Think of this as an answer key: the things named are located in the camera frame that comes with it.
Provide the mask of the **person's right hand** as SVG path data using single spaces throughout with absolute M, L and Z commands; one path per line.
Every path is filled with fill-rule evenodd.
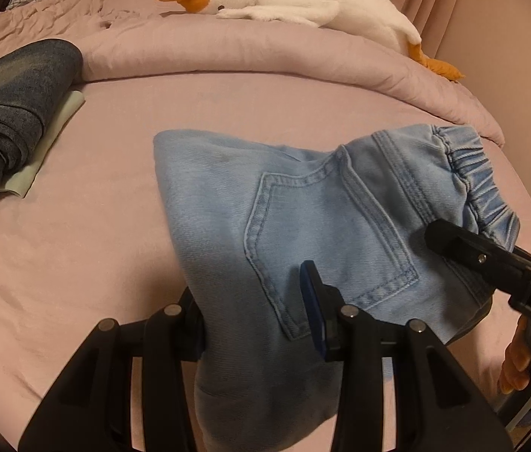
M 529 384 L 531 351 L 525 338 L 527 322 L 527 318 L 521 315 L 512 341 L 505 349 L 505 360 L 498 378 L 498 390 L 501 394 L 522 391 Z

